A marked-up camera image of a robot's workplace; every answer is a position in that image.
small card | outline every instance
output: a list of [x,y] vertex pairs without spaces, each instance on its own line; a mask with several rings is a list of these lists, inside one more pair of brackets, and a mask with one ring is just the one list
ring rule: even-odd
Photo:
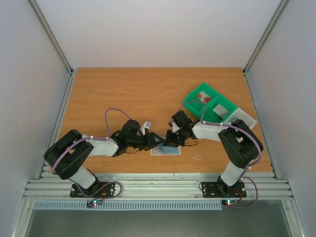
[[222,119],[224,119],[229,114],[229,111],[225,109],[222,105],[217,105],[213,109],[213,111]]
[[179,147],[164,147],[163,144],[159,144],[150,150],[151,156],[176,156],[181,155],[181,146]]
[[199,94],[197,94],[197,98],[202,101],[203,103],[207,104],[208,102],[211,101],[211,97],[206,94],[204,91],[201,91]]

red object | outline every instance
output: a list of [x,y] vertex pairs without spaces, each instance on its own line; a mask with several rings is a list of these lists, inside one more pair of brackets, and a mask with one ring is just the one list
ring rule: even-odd
[[211,101],[211,97],[205,97],[204,98],[204,103],[208,103],[208,102],[210,102]]

aluminum frame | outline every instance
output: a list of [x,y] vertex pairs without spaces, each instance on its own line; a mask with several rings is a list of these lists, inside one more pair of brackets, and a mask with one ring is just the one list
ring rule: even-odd
[[70,66],[70,64],[69,64],[69,62],[68,62],[68,60],[67,60],[67,58],[66,58],[66,56],[65,56],[65,54],[63,52],[63,50],[61,49],[61,47],[60,47],[57,39],[55,38],[52,30],[50,29],[50,27],[49,27],[44,15],[43,15],[41,9],[40,9],[37,1],[36,0],[28,0],[28,2],[29,2],[29,4],[31,5],[31,8],[34,11],[35,16],[38,18],[39,22],[41,23],[41,25],[43,26],[45,32],[47,33],[50,41],[54,45],[59,57],[63,61],[63,63],[65,65],[69,75],[71,75],[73,69],[71,68],[71,66]]
[[[47,147],[50,147],[58,138],[62,120],[66,111],[69,96],[76,76],[76,70],[73,71],[67,61],[58,41],[56,40],[53,32],[51,31],[48,23],[45,20],[36,0],[28,0],[35,15],[43,25],[46,33],[60,55],[65,64],[68,72],[70,73],[64,95],[61,100],[60,109],[58,110],[56,120],[52,131],[50,133],[49,142]],[[265,41],[267,40],[270,32],[274,28],[276,22],[284,11],[289,0],[281,0],[277,10],[271,18],[267,28],[265,29],[261,39],[259,40],[253,54],[249,58],[245,66],[245,78],[247,72],[255,60],[257,54],[262,49]],[[247,83],[249,93],[257,114],[257,109],[253,101],[251,88]],[[292,235],[295,237],[305,237],[306,232],[300,214],[298,212],[290,185],[287,180],[278,180],[279,172],[276,165],[273,164],[272,172],[262,173],[247,173],[258,186],[260,200],[282,200],[283,208]],[[216,181],[219,174],[217,173],[164,173],[164,174],[96,174],[100,180],[116,180],[121,181],[124,185],[124,193],[117,200],[133,201],[133,200],[178,200],[178,201],[205,201],[202,198],[201,190],[198,184],[201,181]],[[32,211],[38,200],[68,200],[75,202],[76,200],[87,200],[88,198],[70,198],[71,182],[68,180],[60,180],[49,173],[49,165],[44,162],[42,169],[39,171],[39,179],[29,180],[20,203],[16,220],[11,231],[12,237],[24,237],[27,231],[29,221],[31,219]],[[255,191],[250,181],[245,180],[245,187],[247,189],[248,197],[245,200],[254,199]],[[221,198],[212,198],[212,200],[221,200]]]

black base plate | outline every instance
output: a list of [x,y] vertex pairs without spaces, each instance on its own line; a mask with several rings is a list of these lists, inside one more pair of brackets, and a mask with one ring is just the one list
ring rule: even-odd
[[[98,190],[100,187],[102,187],[103,185],[107,184],[107,183],[108,183],[108,182],[100,182],[100,183],[98,184],[97,190]],[[70,191],[70,197],[71,197],[71,198],[86,198],[85,196],[83,196],[83,195],[81,194],[81,192],[79,191],[78,187],[77,187],[75,184],[73,184],[73,185],[71,186],[71,188],[74,189],[74,191]],[[112,188],[113,188],[113,190],[115,191],[115,184],[109,184],[109,185],[107,185],[107,186],[105,186],[105,187],[103,188],[104,191],[106,191],[105,197],[110,198],[110,197],[113,197],[113,196],[114,196],[114,191],[112,190],[112,192],[111,192],[111,189],[112,189]],[[83,189],[83,188],[81,188],[81,189],[82,189],[82,191],[83,191],[85,194],[90,195],[90,193],[87,191],[87,189]],[[104,192],[103,192],[102,190],[99,191],[96,195],[93,196],[93,198],[103,198],[103,197],[104,197]]]
[[199,188],[202,189],[203,198],[239,198],[240,195],[235,191],[239,190],[243,198],[247,197],[246,190],[242,191],[245,187],[243,182],[236,183],[236,186],[228,193],[227,196],[222,196],[217,188],[217,182],[201,182]]

white back wall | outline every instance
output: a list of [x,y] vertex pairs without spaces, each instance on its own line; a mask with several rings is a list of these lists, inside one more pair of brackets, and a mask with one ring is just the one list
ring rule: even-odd
[[0,236],[37,178],[68,73],[26,0],[0,3]]
[[73,68],[244,67],[279,0],[38,0]]
[[291,0],[248,74],[281,178],[316,235],[316,1]]

